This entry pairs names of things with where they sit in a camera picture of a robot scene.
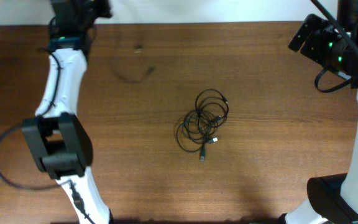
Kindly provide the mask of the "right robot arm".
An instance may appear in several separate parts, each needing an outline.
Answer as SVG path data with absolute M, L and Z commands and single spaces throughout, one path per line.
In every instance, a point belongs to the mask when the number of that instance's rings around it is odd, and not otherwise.
M 306 199 L 281 215 L 280 223 L 358 223 L 358 1 L 339 1 L 332 15 L 319 1 L 319 14 L 309 14 L 289 48 L 320 65 L 314 87 L 323 94 L 350 90 L 345 96 L 356 117 L 349 169 L 342 174 L 312 177 Z

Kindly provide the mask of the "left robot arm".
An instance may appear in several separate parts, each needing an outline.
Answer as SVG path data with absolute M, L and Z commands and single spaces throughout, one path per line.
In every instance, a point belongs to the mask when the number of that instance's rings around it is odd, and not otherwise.
M 107 0 L 52 1 L 48 28 L 50 69 L 34 118 L 22 122 L 22 133 L 35 165 L 70 198 L 80 223 L 113 223 L 93 179 L 93 146 L 77 117 L 78 97 L 94 39 L 96 19 L 112 16 Z

